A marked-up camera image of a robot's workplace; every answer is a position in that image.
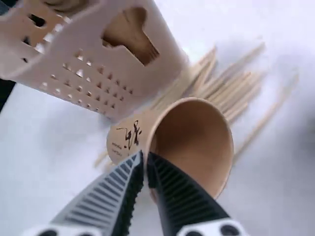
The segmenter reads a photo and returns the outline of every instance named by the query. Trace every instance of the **metal screw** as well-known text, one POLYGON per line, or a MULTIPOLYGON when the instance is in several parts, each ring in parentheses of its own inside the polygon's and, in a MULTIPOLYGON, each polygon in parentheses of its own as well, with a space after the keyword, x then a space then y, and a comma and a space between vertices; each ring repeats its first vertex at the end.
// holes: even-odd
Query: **metal screw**
POLYGON ((237 236, 240 235, 240 232, 232 225, 223 225, 221 227, 221 234, 224 236, 237 236))
POLYGON ((186 236, 203 236, 203 235, 197 231, 190 231, 186 234, 186 236))

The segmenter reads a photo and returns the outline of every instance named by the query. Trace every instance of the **brown paper cup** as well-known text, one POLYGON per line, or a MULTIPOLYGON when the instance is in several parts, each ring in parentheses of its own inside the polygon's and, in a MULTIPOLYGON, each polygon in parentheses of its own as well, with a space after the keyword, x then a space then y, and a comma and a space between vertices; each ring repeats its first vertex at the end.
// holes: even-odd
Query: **brown paper cup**
POLYGON ((223 115, 209 102, 184 98, 163 112, 146 111, 113 126, 109 157, 117 164, 140 149, 164 157, 212 197, 222 191, 233 158, 233 141, 223 115))

